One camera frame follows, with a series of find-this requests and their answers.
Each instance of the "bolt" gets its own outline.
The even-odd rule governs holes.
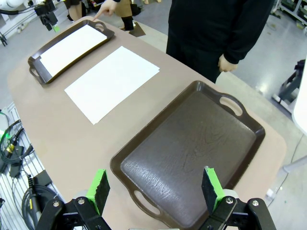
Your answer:
[[[258,206],[258,205],[259,205],[259,203],[258,203],[257,200],[254,200],[254,201],[252,202],[252,204],[253,204],[253,206]]]
[[[81,198],[80,200],[78,200],[78,204],[79,204],[79,205],[83,205],[83,204],[84,204],[84,199]]]
[[[54,207],[59,206],[59,202],[58,202],[58,201],[54,202],[54,203],[53,203],[53,206],[54,206]]]
[[[228,203],[228,204],[232,204],[233,202],[234,201],[230,197],[226,199],[226,203]]]

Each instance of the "black sweater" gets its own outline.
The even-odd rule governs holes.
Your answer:
[[[173,0],[169,33],[237,64],[255,45],[274,0]]]

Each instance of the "tray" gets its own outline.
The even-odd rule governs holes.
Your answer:
[[[232,189],[264,136],[236,98],[195,81],[112,158],[111,169],[145,213],[171,228],[198,230],[207,217],[204,166],[213,167],[222,187]]]
[[[52,77],[50,75],[50,73],[46,70],[44,65],[40,62],[40,59],[41,59],[40,55],[43,54],[48,49],[50,49],[56,43],[63,40],[65,37],[67,37],[68,35],[72,34],[73,32],[75,32],[76,30],[80,29],[81,27],[83,27],[85,25],[89,25],[92,28],[98,30],[99,32],[104,34],[107,37],[107,39],[102,41],[101,43],[97,44],[93,48],[89,49],[87,52],[83,53],[83,55],[76,58],[73,62],[68,64],[59,73],[57,73],[54,77]],[[30,66],[29,71],[38,80],[38,82],[41,85],[49,84],[54,79],[56,79],[59,75],[61,75],[63,72],[65,72],[67,69],[69,69],[72,65],[74,65],[79,60],[81,60],[83,57],[85,57],[86,55],[88,55],[89,53],[91,53],[92,51],[94,51],[95,49],[100,47],[101,45],[108,42],[113,36],[114,36],[114,32],[109,30],[103,22],[93,22],[93,21],[90,21],[90,20],[81,21],[78,24],[76,24],[76,25],[72,26],[71,28],[67,29],[63,33],[59,34],[54,39],[52,39],[50,42],[48,42],[46,45],[41,47],[38,51],[36,51],[36,53],[28,59],[28,64]]]

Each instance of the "black sleeve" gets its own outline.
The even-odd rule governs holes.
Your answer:
[[[224,56],[237,64],[255,45],[270,15],[274,0],[245,0],[234,23]]]

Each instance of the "paper on tray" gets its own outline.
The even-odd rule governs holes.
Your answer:
[[[106,39],[104,34],[85,25],[41,54],[40,61],[53,77],[76,58]]]
[[[65,92],[94,125],[158,72],[157,66],[121,46]]]

